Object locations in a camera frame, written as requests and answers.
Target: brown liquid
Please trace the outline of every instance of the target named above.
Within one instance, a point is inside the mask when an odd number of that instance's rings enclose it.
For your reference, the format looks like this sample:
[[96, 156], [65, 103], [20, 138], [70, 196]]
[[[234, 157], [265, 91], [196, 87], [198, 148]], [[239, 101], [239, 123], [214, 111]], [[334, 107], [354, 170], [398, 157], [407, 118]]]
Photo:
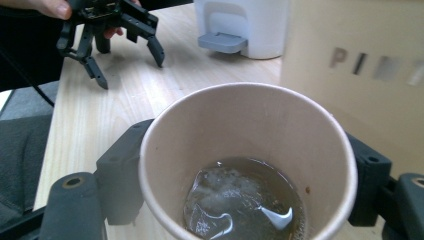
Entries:
[[[293, 210], [277, 230], [260, 207]], [[305, 216], [299, 196], [281, 172], [258, 160], [231, 158], [199, 171], [185, 207], [186, 228], [203, 239], [303, 239]]]

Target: table surface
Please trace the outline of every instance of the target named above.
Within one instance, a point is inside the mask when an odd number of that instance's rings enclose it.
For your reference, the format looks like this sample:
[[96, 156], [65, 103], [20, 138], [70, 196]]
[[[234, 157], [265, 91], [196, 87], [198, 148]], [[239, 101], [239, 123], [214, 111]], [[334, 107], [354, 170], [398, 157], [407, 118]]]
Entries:
[[[93, 51], [109, 90], [89, 79], [78, 62], [65, 59], [41, 172], [35, 208], [46, 205], [51, 185], [71, 173], [94, 172], [97, 159], [133, 124], [158, 116], [196, 90], [231, 82], [278, 85], [281, 59], [252, 60], [197, 46], [192, 4], [152, 11], [165, 49], [158, 68], [144, 39], [137, 44], [112, 38], [112, 52]], [[373, 228], [348, 223], [335, 239], [381, 239], [382, 220]], [[135, 225], [108, 226], [109, 239], [174, 239], [144, 204]]]

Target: white plastic container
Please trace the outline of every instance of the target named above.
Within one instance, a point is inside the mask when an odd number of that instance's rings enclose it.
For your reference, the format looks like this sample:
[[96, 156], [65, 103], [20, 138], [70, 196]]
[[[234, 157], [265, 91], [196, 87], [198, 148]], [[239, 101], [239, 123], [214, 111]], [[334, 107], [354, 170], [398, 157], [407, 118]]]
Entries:
[[199, 46], [268, 59], [283, 54], [289, 0], [194, 0]]

